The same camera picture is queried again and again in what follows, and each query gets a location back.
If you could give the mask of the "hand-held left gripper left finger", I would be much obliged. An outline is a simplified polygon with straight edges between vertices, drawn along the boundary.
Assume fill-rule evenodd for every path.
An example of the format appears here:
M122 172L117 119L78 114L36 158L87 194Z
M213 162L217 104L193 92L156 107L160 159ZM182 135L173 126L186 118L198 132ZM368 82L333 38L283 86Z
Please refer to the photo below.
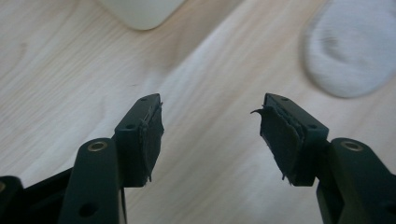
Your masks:
M114 141L120 158L122 185L142 188L160 155L164 127L159 93L138 99L115 128Z

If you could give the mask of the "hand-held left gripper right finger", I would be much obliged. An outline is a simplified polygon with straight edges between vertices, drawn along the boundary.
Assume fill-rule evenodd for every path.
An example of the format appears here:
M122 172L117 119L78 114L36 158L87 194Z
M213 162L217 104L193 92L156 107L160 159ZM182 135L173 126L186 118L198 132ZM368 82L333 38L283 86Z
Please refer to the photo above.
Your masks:
M260 136L270 148L282 175L293 186L310 187L316 178L316 156L329 129L284 96L266 93L261 109Z

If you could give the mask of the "light grey fuzzy cloth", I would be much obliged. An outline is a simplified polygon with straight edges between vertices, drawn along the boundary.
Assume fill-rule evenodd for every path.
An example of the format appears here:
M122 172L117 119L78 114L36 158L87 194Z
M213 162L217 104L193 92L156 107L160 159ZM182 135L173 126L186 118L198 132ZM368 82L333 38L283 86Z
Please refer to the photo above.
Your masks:
M396 0L327 0L304 34L304 66L327 93L354 98L396 76Z

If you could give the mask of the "white plastic container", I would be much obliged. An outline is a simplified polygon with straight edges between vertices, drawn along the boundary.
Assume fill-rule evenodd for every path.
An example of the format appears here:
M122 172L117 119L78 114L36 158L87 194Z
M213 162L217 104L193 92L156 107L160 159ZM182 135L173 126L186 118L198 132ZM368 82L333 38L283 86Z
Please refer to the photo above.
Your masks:
M146 31L161 25L186 0L98 0L129 28Z

